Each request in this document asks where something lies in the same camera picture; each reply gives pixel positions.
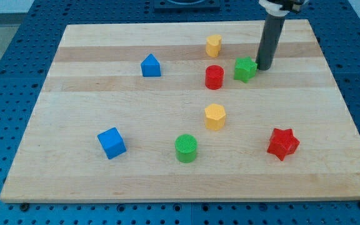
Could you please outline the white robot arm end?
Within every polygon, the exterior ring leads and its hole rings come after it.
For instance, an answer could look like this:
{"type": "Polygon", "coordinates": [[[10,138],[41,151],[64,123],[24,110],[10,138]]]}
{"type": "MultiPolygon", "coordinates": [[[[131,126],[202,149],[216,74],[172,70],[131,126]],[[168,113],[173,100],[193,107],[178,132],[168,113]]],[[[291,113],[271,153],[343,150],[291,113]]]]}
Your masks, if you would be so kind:
{"type": "Polygon", "coordinates": [[[284,17],[289,13],[300,13],[309,0],[259,0],[258,3],[272,16],[284,17]]]}

